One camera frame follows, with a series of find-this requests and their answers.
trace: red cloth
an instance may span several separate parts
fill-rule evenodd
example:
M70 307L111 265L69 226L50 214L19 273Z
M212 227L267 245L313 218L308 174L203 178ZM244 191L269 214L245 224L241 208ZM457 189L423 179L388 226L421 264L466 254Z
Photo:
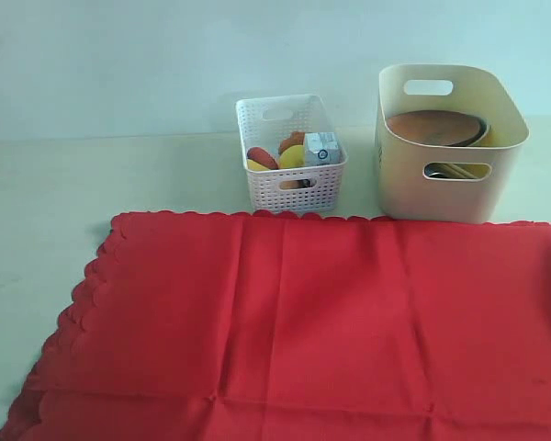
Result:
M549 225L112 227L0 440L551 440Z

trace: white table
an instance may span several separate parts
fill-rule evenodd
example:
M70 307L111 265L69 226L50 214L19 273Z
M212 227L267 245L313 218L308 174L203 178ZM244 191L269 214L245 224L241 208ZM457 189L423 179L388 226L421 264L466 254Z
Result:
M551 222L551 117L528 122L492 221ZM373 129L339 135L350 161L331 214L378 216ZM0 143L0 425L110 218L159 209L250 210L238 135Z

